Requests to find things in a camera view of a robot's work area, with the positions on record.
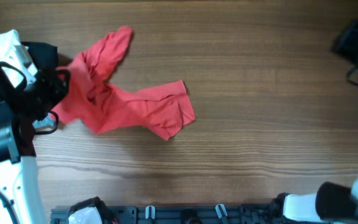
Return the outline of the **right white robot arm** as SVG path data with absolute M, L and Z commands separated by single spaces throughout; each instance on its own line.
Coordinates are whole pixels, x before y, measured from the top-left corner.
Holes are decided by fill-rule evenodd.
M 346 79 L 358 87 L 352 78 L 358 71 L 358 21 L 338 37 L 333 51 L 352 62 Z M 270 215 L 295 222 L 358 223 L 358 178 L 352 187 L 325 182 L 315 194 L 280 194 L 271 202 Z

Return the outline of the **red printed t-shirt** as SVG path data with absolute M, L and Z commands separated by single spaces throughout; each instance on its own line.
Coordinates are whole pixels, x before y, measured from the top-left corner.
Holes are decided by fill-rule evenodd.
M 143 126 L 168 140 L 195 121 L 182 80 L 136 92 L 109 79 L 123 60 L 134 32 L 128 26 L 107 33 L 65 66 L 70 72 L 67 96 L 53 108 L 65 124 L 81 120 L 93 133 Z

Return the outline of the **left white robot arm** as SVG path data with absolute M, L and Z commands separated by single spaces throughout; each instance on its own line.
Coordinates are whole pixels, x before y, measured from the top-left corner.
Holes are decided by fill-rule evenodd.
M 6 68 L 13 66 L 0 62 L 0 223 L 47 223 L 33 138 L 58 126 L 46 117 L 67 95 L 70 72 L 39 71 L 33 83 L 13 85 Z

